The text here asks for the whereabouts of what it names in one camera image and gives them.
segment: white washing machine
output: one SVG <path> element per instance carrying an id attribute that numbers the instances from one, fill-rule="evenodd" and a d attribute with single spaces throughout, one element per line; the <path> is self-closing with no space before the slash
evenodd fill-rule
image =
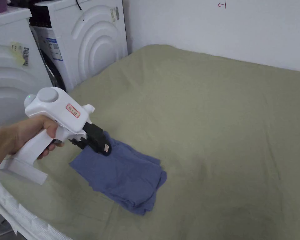
<path id="1" fill-rule="evenodd" d="M 39 45 L 71 91 L 127 56 L 122 0 L 55 0 L 30 7 Z"/>
<path id="2" fill-rule="evenodd" d="M 29 9 L 0 13 L 0 126 L 26 118 L 27 95 L 52 86 L 29 28 Z"/>

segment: barcode label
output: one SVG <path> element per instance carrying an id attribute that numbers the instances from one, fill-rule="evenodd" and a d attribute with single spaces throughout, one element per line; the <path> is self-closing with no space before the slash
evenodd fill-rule
<path id="1" fill-rule="evenodd" d="M 23 59 L 25 59 L 25 63 L 23 66 L 28 66 L 28 61 L 29 61 L 29 48 L 25 47 L 23 49 L 23 54 L 22 54 Z"/>
<path id="2" fill-rule="evenodd" d="M 110 9 L 110 13 L 111 13 L 111 18 L 112 18 L 112 22 L 115 23 L 115 21 L 119 20 L 119 8 L 118 7 L 114 7 L 112 9 Z"/>
<path id="3" fill-rule="evenodd" d="M 115 8 L 115 13 L 117 15 L 117 19 L 119 20 L 119 9 L 118 9 L 118 7 Z"/>

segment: sticker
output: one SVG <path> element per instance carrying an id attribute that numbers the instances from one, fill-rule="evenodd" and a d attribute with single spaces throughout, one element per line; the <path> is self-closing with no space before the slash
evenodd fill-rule
<path id="1" fill-rule="evenodd" d="M 114 7 L 110 10 L 111 12 L 111 17 L 112 17 L 112 22 L 114 23 L 115 21 L 119 20 L 119 8 L 118 7 Z"/>
<path id="2" fill-rule="evenodd" d="M 109 150 L 109 146 L 105 145 L 105 152 L 108 152 L 108 150 Z"/>
<path id="3" fill-rule="evenodd" d="M 80 112 L 77 111 L 71 104 L 67 105 L 67 109 L 69 112 L 71 112 L 76 118 L 80 117 Z"/>
<path id="4" fill-rule="evenodd" d="M 11 42 L 10 50 L 19 66 L 28 66 L 29 48 L 22 47 L 22 44 L 19 42 Z"/>
<path id="5" fill-rule="evenodd" d="M 57 40 L 54 38 L 47 38 L 47 37 L 46 37 L 46 40 L 49 45 L 49 49 L 50 49 L 52 58 L 55 60 L 58 60 L 58 61 L 63 61 Z"/>

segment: yellow sticker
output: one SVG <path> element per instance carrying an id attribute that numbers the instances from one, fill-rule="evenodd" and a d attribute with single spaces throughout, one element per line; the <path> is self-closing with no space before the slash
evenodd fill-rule
<path id="1" fill-rule="evenodd" d="M 19 65 L 19 66 L 22 66 L 26 61 L 25 59 L 23 58 L 22 56 L 22 45 L 21 43 L 19 42 L 11 42 L 11 53 L 12 55 L 14 56 L 15 60 L 16 60 L 16 63 Z"/>

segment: folded blue towel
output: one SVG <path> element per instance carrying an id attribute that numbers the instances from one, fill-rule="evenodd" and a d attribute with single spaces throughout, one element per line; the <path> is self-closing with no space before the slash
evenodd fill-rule
<path id="1" fill-rule="evenodd" d="M 160 160 L 141 154 L 131 146 L 112 139 L 108 157 L 95 153 L 90 147 L 70 163 L 94 191 L 100 191 L 125 209 L 140 215 L 151 211 L 156 191 L 166 179 Z"/>

